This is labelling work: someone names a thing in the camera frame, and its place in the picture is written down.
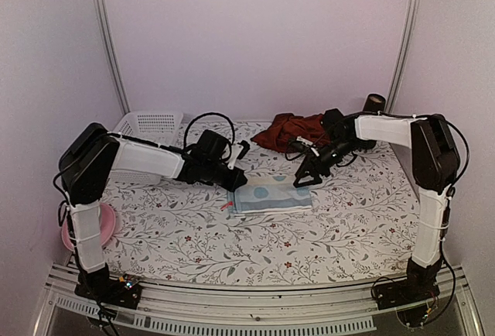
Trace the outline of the blue orange patterned towel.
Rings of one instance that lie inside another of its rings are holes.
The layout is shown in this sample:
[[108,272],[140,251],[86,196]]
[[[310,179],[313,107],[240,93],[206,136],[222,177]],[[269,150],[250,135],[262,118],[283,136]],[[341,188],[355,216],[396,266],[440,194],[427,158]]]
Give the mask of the blue orange patterned towel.
[[227,203],[221,210],[236,218],[311,211],[310,189],[296,188],[294,181],[294,176],[252,177],[227,193]]

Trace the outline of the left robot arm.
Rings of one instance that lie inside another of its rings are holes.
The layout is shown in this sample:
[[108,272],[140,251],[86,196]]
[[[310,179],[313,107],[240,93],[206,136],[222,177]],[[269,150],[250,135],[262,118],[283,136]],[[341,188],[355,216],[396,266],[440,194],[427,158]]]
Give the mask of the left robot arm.
[[86,289],[98,300],[109,300],[115,285],[101,247],[100,199],[114,171],[149,173],[187,184],[217,185],[229,192],[247,183],[236,167],[250,149],[246,141],[228,140],[204,131],[182,149],[109,132],[91,123],[59,161],[55,183],[61,183],[69,211],[67,225]]

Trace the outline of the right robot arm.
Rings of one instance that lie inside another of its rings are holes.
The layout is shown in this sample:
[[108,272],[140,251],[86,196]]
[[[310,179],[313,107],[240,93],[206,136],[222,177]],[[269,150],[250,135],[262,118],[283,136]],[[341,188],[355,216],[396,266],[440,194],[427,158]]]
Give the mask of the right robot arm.
[[344,115],[334,108],[324,113],[321,126],[329,144],[303,144],[305,158],[295,173],[296,188],[320,184],[344,156],[365,149],[371,142],[388,142],[411,150],[420,216],[407,279],[399,291],[405,301],[417,301],[435,282],[444,260],[442,240],[449,228],[450,201],[458,180],[460,156],[448,121],[439,114],[395,116],[361,111]]

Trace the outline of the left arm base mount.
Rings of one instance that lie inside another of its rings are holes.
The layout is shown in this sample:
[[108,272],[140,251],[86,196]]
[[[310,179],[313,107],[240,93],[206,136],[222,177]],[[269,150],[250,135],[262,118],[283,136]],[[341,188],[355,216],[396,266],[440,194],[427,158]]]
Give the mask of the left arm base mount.
[[74,290],[79,297],[91,299],[100,304],[115,305],[132,310],[138,308],[142,296],[140,284],[128,285],[108,275],[98,276],[96,273],[80,274]]

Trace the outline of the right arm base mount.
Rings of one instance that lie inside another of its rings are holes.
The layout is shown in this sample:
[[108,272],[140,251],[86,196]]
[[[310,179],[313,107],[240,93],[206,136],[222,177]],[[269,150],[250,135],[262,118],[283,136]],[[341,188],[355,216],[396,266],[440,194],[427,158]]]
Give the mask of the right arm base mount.
[[371,287],[370,294],[379,310],[409,305],[423,300],[434,300],[440,294],[436,284],[438,271],[433,266],[428,268],[408,267],[404,279],[386,279],[382,284],[376,283]]

